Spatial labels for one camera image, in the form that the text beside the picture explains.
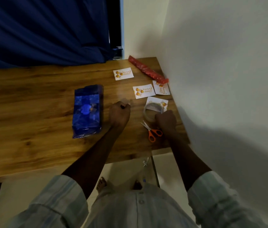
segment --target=hand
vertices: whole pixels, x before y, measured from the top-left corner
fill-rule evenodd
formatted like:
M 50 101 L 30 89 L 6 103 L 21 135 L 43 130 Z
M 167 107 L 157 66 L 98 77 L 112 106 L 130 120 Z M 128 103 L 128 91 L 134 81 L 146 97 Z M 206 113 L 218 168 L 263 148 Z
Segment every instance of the hand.
M 176 117 L 172 110 L 156 114 L 155 120 L 165 135 L 176 131 Z
M 110 123 L 112 127 L 123 130 L 130 118 L 131 106 L 119 101 L 110 107 Z

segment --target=red wrapping paper roll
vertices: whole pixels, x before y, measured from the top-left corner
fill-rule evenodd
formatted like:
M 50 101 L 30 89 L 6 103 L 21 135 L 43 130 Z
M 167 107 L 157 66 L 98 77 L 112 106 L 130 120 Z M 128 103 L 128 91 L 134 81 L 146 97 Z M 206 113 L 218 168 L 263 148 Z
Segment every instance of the red wrapping paper roll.
M 164 76 L 156 73 L 154 70 L 147 67 L 145 64 L 141 63 L 131 55 L 129 56 L 129 62 L 131 62 L 133 65 L 135 65 L 137 68 L 140 69 L 141 72 L 145 73 L 146 75 L 153 78 L 155 81 L 157 81 L 160 84 L 166 84 L 169 82 L 168 78 L 165 78 Z

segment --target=wood grain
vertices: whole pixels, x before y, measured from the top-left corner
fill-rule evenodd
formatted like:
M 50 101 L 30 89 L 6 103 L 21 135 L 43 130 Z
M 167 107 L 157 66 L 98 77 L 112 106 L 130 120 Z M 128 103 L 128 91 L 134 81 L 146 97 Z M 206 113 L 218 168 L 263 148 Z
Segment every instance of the wood grain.
M 155 57 L 141 62 L 162 74 Z M 131 67 L 134 78 L 115 81 L 113 70 Z M 140 124 L 147 98 L 135 99 L 133 86 L 151 84 L 128 60 L 86 66 L 38 66 L 0 70 L 0 180 L 8 175 L 69 165 L 88 150 L 109 128 L 108 111 L 123 98 L 130 101 L 131 116 L 116 141 L 108 162 L 149 156 L 168 147 L 167 141 L 148 140 Z M 74 90 L 87 85 L 104 86 L 104 123 L 101 133 L 72 139 Z M 177 130 L 189 143 L 172 95 L 168 109 L 177 116 Z

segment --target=blue wrapped gift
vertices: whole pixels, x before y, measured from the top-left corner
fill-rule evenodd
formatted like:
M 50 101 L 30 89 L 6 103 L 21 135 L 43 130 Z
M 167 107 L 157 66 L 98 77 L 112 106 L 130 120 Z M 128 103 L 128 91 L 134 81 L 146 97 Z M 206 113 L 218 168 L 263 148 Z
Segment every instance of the blue wrapped gift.
M 90 85 L 75 90 L 73 138 L 99 133 L 102 127 L 103 87 Z

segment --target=foot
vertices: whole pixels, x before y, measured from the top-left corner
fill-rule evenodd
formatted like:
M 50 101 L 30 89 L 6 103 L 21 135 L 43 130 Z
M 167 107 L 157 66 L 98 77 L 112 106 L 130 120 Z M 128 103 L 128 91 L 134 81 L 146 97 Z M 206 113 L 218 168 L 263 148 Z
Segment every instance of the foot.
M 143 186 L 141 185 L 141 183 L 138 180 L 136 180 L 133 186 L 133 190 L 141 190 L 142 188 Z
M 98 193 L 102 191 L 103 188 L 107 186 L 107 181 L 104 179 L 104 177 L 101 177 L 97 183 L 96 190 Z

